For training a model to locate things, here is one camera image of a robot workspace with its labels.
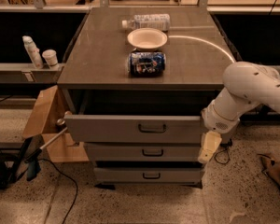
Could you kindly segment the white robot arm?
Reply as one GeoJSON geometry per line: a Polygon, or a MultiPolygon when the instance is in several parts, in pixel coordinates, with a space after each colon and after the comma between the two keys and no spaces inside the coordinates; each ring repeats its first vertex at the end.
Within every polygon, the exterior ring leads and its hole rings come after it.
{"type": "Polygon", "coordinates": [[[206,133],[202,135],[198,162],[208,163],[222,135],[236,127],[240,117],[258,105],[280,114],[280,74],[270,66],[247,62],[229,65],[223,73],[224,89],[202,110],[206,133]]]}

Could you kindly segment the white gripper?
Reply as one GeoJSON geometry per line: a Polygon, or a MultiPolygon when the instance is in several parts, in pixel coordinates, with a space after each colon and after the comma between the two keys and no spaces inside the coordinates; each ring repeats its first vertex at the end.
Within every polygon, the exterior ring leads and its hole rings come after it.
{"type": "Polygon", "coordinates": [[[215,102],[204,108],[201,112],[203,124],[207,133],[203,133],[201,141],[201,149],[198,156],[198,162],[206,164],[217,151],[222,138],[221,133],[228,133],[239,123],[239,119],[227,120],[222,118],[215,110],[215,102]]]}

